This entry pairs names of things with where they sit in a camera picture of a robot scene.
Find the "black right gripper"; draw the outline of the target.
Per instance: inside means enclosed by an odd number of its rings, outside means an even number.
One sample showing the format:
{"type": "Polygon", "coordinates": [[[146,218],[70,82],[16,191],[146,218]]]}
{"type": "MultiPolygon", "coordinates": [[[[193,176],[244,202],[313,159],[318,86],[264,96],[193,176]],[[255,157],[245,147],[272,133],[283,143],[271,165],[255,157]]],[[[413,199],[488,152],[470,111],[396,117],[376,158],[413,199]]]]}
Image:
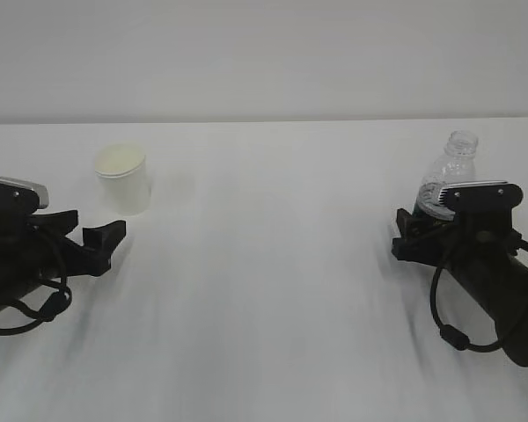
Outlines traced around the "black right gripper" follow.
{"type": "Polygon", "coordinates": [[[462,212],[450,222],[399,208],[396,223],[400,237],[392,239],[391,252],[398,261],[444,265],[462,286],[510,286],[522,279],[515,247],[521,235],[510,211],[462,212]]]}

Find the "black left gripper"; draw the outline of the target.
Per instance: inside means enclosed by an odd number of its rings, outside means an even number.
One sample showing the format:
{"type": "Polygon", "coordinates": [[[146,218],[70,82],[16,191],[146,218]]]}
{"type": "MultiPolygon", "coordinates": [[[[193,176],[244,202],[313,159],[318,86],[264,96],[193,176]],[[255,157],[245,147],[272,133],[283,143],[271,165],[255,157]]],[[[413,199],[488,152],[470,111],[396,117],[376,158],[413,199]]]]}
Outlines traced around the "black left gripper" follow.
{"type": "MultiPolygon", "coordinates": [[[[28,223],[27,232],[15,244],[0,246],[0,308],[40,286],[67,290],[67,276],[55,255],[56,244],[36,228],[67,236],[78,226],[78,211],[31,215],[28,223]]],[[[126,235],[126,222],[118,220],[84,228],[82,244],[64,238],[63,260],[68,276],[99,277],[109,271],[114,251],[126,235]]]]}

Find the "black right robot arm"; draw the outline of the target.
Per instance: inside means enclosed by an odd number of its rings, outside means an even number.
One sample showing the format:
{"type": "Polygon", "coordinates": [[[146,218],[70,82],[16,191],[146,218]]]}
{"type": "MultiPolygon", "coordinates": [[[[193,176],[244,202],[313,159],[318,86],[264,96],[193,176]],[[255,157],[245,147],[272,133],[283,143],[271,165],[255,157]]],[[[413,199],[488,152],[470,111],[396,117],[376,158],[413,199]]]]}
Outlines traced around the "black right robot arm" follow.
{"type": "Polygon", "coordinates": [[[520,367],[528,367],[528,267],[517,260],[528,243],[512,227],[509,211],[459,213],[451,221],[429,215],[396,212],[399,236],[392,254],[434,268],[429,308],[440,337],[458,351],[492,353],[503,350],[520,367]],[[484,310],[495,325],[496,340],[474,344],[441,317],[437,288],[448,273],[484,310]]]}

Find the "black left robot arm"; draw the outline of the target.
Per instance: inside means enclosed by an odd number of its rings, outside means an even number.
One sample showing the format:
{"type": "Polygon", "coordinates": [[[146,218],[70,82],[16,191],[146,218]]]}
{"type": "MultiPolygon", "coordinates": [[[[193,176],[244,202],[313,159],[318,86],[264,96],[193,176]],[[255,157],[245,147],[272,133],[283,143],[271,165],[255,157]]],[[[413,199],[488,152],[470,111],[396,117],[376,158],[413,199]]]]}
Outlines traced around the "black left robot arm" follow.
{"type": "Polygon", "coordinates": [[[77,225],[76,210],[0,213],[0,312],[11,308],[31,319],[19,327],[0,328],[0,336],[53,321],[72,302],[69,278],[99,277],[111,269],[112,256],[127,235],[126,222],[84,228],[81,244],[68,238],[77,225]]]}

